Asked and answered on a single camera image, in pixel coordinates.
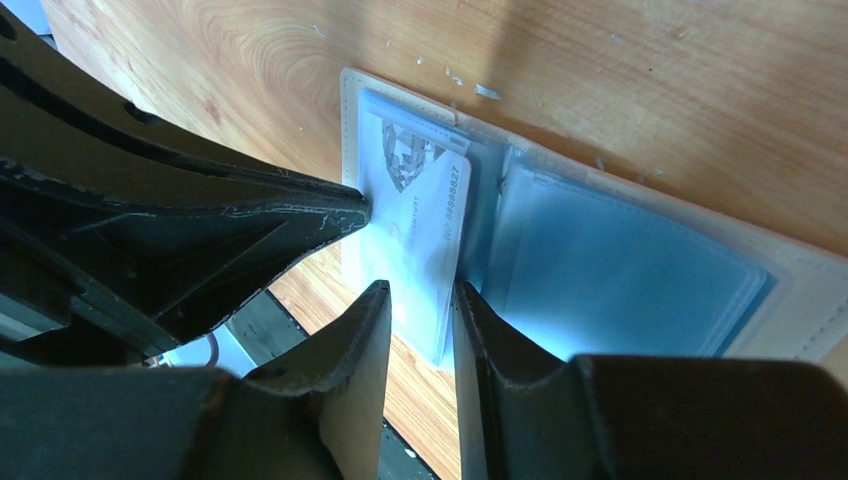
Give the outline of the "beige card holder wallet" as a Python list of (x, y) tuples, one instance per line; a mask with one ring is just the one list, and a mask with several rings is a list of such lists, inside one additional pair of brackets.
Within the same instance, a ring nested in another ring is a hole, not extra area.
[[(359, 70), (343, 70), (340, 93), (346, 185), (363, 193), (367, 113), (469, 160), (453, 287), (470, 283), (559, 358), (815, 362), (847, 340), (842, 256), (612, 176)], [(363, 230), (342, 243), (344, 274), (360, 287), (376, 280), (361, 271)]]

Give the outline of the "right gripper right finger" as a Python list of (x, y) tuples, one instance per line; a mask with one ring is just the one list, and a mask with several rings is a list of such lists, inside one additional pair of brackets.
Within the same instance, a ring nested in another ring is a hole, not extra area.
[(553, 356), (453, 292), (465, 479), (843, 479), (847, 394), (795, 361)]

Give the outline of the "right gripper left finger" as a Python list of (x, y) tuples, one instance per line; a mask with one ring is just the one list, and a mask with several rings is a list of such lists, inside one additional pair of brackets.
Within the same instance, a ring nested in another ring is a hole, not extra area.
[(218, 368), (5, 369), (5, 479), (373, 479), (387, 281), (280, 357)]

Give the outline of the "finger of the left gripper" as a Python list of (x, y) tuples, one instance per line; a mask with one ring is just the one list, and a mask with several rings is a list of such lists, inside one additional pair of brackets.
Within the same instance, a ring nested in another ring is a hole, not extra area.
[(1, 178), (99, 199), (358, 199), (140, 110), (1, 10)]
[(291, 171), (121, 165), (57, 179), (1, 163), (1, 349), (144, 358), (206, 335), (369, 217)]

